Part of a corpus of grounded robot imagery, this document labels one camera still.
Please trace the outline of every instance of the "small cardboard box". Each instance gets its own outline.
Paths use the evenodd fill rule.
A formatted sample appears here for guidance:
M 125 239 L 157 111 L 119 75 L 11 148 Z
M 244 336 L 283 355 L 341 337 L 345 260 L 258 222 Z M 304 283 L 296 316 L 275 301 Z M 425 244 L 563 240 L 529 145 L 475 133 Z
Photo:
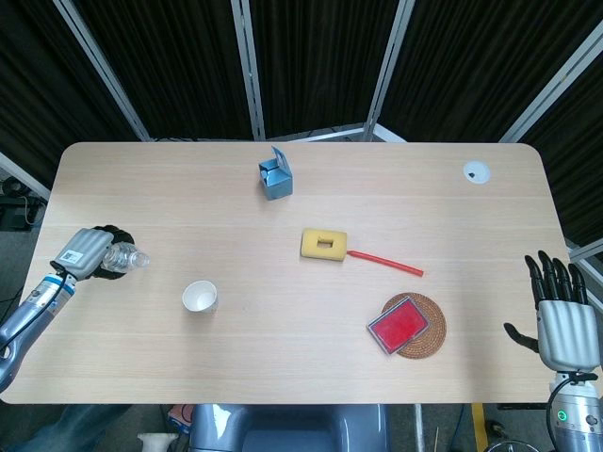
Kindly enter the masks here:
M 269 201 L 278 200 L 293 193 L 293 174 L 285 155 L 272 146 L 276 158 L 260 163 L 260 178 Z

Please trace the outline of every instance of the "red handle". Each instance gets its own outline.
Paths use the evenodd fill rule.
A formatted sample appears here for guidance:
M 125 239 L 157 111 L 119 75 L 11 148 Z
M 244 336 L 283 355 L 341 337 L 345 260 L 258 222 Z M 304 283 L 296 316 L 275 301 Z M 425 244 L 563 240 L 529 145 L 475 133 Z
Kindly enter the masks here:
M 413 266 L 406 266 L 405 264 L 401 264 L 399 262 L 390 261 L 389 259 L 383 259 L 382 257 L 373 256 L 372 254 L 366 254 L 365 252 L 360 251 L 350 250 L 348 251 L 348 254 L 353 257 L 359 257 L 360 259 L 376 262 L 377 264 L 383 264 L 384 266 L 392 266 L 393 268 L 407 271 L 408 273 L 412 273 L 416 276 L 423 276 L 423 270 L 419 270 Z

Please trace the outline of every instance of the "jeans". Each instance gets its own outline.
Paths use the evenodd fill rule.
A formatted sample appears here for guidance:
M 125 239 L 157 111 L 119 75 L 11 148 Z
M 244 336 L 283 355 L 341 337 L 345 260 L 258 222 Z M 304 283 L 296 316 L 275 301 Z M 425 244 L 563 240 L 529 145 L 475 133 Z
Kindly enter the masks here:
M 92 452 L 106 428 L 130 405 L 68 405 L 60 419 L 7 452 Z

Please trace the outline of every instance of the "paper cup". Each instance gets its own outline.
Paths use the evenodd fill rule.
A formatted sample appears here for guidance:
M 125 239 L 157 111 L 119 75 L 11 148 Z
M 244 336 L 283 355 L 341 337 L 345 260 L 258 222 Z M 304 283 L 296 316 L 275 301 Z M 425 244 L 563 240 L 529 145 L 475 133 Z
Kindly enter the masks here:
M 195 281 L 183 292 L 182 303 L 192 313 L 212 313 L 218 307 L 218 290 L 209 281 Z

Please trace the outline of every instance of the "woven coaster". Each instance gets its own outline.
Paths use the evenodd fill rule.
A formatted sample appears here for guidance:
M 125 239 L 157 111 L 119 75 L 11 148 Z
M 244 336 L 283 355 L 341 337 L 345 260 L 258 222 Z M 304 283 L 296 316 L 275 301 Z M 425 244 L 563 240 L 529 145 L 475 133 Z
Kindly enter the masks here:
M 433 300 L 412 292 L 397 294 L 385 303 L 382 313 L 407 296 L 413 299 L 416 307 L 427 317 L 430 321 L 430 326 L 420 336 L 409 342 L 398 354 L 404 358 L 420 360 L 421 358 L 431 356 L 444 344 L 444 339 L 446 338 L 446 319 L 440 307 Z

